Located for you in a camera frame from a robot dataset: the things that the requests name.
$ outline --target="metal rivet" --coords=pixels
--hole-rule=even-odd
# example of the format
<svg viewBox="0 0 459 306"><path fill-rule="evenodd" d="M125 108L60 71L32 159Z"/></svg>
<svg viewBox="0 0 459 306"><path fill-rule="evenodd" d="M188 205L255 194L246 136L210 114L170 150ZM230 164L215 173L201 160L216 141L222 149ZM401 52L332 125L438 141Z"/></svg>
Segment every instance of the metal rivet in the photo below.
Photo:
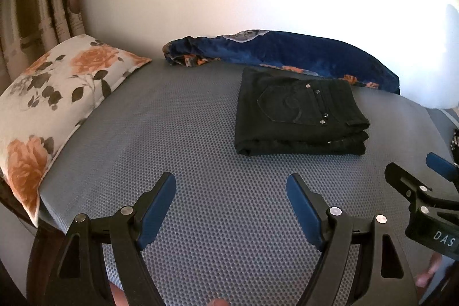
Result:
<svg viewBox="0 0 459 306"><path fill-rule="evenodd" d="M123 214L124 216L128 216L133 211L134 211L134 209L132 209L131 206L125 206L125 207L121 208L121 214Z"/></svg>
<svg viewBox="0 0 459 306"><path fill-rule="evenodd" d="M80 214L77 214L77 216L75 217L75 222L81 223L85 219L86 219L86 214L80 213Z"/></svg>
<svg viewBox="0 0 459 306"><path fill-rule="evenodd" d="M335 207L335 206L333 206L333 207L330 208L330 214L331 214L332 216L340 216L341 213L342 213L342 210L341 210L340 208L337 208L337 207Z"/></svg>
<svg viewBox="0 0 459 306"><path fill-rule="evenodd" d="M382 214L378 214L376 216L376 220L379 222L379 223L386 223L387 222L387 218L385 216L383 216Z"/></svg>

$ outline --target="crumpled blanket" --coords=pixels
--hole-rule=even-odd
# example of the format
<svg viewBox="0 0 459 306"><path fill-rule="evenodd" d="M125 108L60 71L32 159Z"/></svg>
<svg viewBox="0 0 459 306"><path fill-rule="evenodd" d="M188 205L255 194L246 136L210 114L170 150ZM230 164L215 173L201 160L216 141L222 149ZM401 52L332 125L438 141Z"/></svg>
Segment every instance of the crumpled blanket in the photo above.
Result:
<svg viewBox="0 0 459 306"><path fill-rule="evenodd" d="M171 64L198 66L213 60L261 65L327 78L345 79L400 93L398 76L378 59L348 43L273 30L245 30L215 38L185 37L162 51Z"/></svg>

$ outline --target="pillowcase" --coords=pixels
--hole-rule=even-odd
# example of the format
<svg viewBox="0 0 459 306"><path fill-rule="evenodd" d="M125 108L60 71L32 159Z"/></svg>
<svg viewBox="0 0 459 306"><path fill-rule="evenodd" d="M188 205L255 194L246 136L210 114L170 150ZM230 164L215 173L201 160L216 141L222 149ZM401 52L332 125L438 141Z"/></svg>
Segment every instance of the pillowcase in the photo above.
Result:
<svg viewBox="0 0 459 306"><path fill-rule="evenodd" d="M35 226L38 187L67 140L130 73L150 61L75 36L40 57L0 96L0 168Z"/></svg>

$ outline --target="curtain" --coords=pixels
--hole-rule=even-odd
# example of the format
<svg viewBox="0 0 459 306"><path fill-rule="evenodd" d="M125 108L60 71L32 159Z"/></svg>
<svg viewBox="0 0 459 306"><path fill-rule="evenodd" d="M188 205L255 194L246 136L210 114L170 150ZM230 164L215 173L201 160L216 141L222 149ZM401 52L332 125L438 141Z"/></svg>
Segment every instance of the curtain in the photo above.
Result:
<svg viewBox="0 0 459 306"><path fill-rule="evenodd" d="M41 55L79 34L79 0L0 0L0 94Z"/></svg>

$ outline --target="gray mattress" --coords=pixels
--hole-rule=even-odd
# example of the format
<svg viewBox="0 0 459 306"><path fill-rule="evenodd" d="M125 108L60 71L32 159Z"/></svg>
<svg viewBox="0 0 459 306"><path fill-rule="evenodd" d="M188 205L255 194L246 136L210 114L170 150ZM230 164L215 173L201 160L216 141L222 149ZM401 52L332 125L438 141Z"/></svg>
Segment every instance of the gray mattress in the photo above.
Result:
<svg viewBox="0 0 459 306"><path fill-rule="evenodd" d="M395 161L433 188L457 193L425 166L435 152L451 159L427 110L401 96L353 88L369 118L367 152L355 155L237 155L233 146L242 65L199 68L154 60L132 74L72 136L40 188L66 231L73 217L113 214L152 188L163 171L177 194L145 263L167 305L295 305L319 258L306 241L285 193L298 172L329 204L388 218L414 274L431 251L407 239L408 203L384 180ZM111 248L107 272L120 286ZM353 247L336 304L345 304Z"/></svg>
<svg viewBox="0 0 459 306"><path fill-rule="evenodd" d="M459 122L459 117L455 111L453 111L452 109L447 109L445 111L456 121ZM450 149L451 157L453 157L450 144L453 139L454 131L457 129L456 125L439 109L427 108L427 112L429 113L429 116L435 124L435 127L438 129L440 136L447 144L448 149Z"/></svg>

